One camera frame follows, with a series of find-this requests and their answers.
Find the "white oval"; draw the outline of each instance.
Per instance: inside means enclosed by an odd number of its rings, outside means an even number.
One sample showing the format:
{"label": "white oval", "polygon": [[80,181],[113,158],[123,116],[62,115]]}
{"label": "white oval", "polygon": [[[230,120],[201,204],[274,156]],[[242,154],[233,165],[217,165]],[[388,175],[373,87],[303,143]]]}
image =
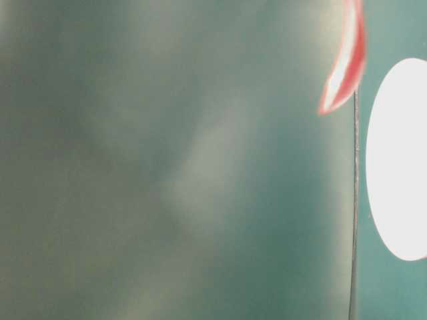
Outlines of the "white oval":
{"label": "white oval", "polygon": [[407,261],[427,257],[427,61],[405,59],[384,78],[369,122],[366,182],[387,248]]}

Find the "teal wall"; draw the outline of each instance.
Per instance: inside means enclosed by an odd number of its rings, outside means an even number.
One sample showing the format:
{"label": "teal wall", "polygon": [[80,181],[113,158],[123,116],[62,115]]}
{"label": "teal wall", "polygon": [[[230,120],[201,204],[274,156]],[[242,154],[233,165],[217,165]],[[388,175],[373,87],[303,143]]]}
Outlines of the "teal wall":
{"label": "teal wall", "polygon": [[370,111],[380,84],[404,58],[427,59],[425,1],[366,1],[368,65],[360,88],[361,190],[358,237],[358,319],[426,319],[427,261],[401,261],[382,243],[366,191]]}
{"label": "teal wall", "polygon": [[[0,1],[0,318],[346,319],[353,111],[316,115],[342,2]],[[362,141],[425,9],[367,2]],[[358,253],[361,319],[425,319],[365,191]]]}

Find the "thin wire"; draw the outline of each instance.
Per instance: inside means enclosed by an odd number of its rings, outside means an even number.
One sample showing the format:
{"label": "thin wire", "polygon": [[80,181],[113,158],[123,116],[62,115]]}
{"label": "thin wire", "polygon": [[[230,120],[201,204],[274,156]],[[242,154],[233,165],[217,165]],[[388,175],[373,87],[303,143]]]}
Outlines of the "thin wire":
{"label": "thin wire", "polygon": [[353,200],[353,253],[352,253],[352,280],[350,283],[350,306],[348,319],[356,318],[356,254],[358,240],[358,212],[359,212],[359,92],[354,91],[354,200]]}

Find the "red flower petal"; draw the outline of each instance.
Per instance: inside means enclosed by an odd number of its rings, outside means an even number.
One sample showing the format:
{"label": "red flower petal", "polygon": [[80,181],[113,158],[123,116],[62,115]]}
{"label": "red flower petal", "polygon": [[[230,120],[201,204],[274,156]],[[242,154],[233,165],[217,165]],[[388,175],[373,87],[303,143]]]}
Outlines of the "red flower petal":
{"label": "red flower petal", "polygon": [[346,16],[340,53],[324,87],[318,111],[320,115],[336,110],[352,96],[365,68],[366,36],[362,0],[344,1]]}

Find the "green surface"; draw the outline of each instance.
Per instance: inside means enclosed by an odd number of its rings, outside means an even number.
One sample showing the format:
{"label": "green surface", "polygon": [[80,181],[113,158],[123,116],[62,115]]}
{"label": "green surface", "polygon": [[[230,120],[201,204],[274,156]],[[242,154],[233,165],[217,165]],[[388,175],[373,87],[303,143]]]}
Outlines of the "green surface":
{"label": "green surface", "polygon": [[421,0],[365,3],[369,51],[360,89],[358,319],[427,319],[427,261],[401,261],[384,246],[370,214],[364,162],[370,111],[383,78],[402,59],[427,59],[426,10]]}
{"label": "green surface", "polygon": [[346,319],[353,111],[316,115],[341,18],[327,0],[0,2],[0,318]]}

